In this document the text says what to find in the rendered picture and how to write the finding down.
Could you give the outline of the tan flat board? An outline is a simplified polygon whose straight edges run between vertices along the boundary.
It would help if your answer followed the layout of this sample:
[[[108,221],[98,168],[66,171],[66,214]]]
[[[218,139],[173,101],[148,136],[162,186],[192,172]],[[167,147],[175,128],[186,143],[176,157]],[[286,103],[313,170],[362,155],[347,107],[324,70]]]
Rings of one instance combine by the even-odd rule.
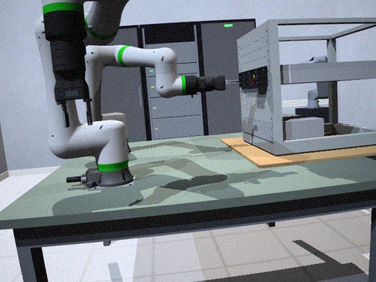
[[[243,137],[220,139],[220,141],[259,168],[376,155],[376,145],[366,145],[275,156],[249,142],[245,142]]]

